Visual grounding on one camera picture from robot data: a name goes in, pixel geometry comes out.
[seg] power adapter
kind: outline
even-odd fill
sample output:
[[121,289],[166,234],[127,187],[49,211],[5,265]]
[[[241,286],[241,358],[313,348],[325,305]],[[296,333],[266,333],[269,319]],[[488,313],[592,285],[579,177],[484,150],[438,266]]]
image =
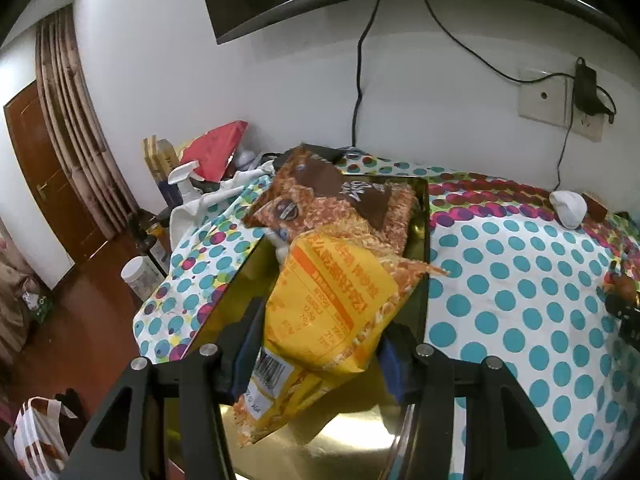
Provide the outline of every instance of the power adapter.
[[608,115],[609,124],[613,124],[615,113],[609,110],[598,97],[596,71],[587,66],[583,57],[579,57],[575,63],[574,104],[578,110],[589,116]]

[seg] wall outlet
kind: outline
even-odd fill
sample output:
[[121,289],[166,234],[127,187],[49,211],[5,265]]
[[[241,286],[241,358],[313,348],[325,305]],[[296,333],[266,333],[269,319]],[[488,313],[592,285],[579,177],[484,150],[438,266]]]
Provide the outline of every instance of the wall outlet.
[[[520,68],[520,79],[537,79],[548,72]],[[518,115],[553,124],[561,128],[569,127],[571,94],[573,82],[564,77],[552,77],[535,84],[521,84],[518,96]],[[588,116],[574,106],[574,123],[571,131],[593,142],[602,141],[604,114]]]
[[[520,68],[520,79],[538,79],[548,72]],[[566,101],[567,82],[564,77],[551,77],[546,81],[535,84],[521,84],[518,96],[518,115],[553,124],[555,126],[568,126]]]

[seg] white spray bottle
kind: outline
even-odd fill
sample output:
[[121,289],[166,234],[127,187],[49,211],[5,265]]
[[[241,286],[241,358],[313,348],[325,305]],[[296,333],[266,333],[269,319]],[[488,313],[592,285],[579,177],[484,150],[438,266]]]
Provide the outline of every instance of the white spray bottle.
[[189,180],[189,177],[195,180],[204,180],[199,174],[196,174],[193,170],[199,167],[200,163],[197,160],[192,160],[181,166],[178,166],[169,173],[167,178],[168,184],[177,184],[180,194],[182,195],[182,203],[186,204],[197,200],[202,196],[202,192],[193,187],[193,184]]

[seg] plastic jar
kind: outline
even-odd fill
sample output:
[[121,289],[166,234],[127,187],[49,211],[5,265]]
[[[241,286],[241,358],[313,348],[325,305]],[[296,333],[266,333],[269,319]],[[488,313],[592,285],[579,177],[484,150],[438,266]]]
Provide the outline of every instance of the plastic jar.
[[130,259],[120,272],[120,277],[130,286],[142,301],[148,300],[164,276],[148,256],[136,256]]

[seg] metal tray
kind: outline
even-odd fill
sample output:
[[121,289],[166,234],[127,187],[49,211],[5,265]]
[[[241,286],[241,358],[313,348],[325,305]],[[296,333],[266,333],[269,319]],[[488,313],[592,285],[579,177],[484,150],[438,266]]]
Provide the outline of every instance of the metal tray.
[[[429,260],[428,183],[419,177],[352,174],[367,182],[409,183],[418,197],[418,208],[410,224],[404,256]],[[190,351],[214,342],[223,326],[242,317],[254,296],[268,296],[278,277],[278,263],[272,245],[265,239],[229,285],[215,311],[196,336]],[[424,338],[428,300],[428,276],[415,288],[395,321],[407,325],[418,341]],[[238,478],[250,480],[374,480],[388,470],[402,443],[403,422],[410,418],[385,389],[373,360],[369,369],[340,388],[322,397],[283,428],[257,444],[240,448],[234,425],[233,409],[220,406],[226,442]],[[178,407],[168,402],[165,408],[168,434],[166,447],[170,459],[180,467]]]

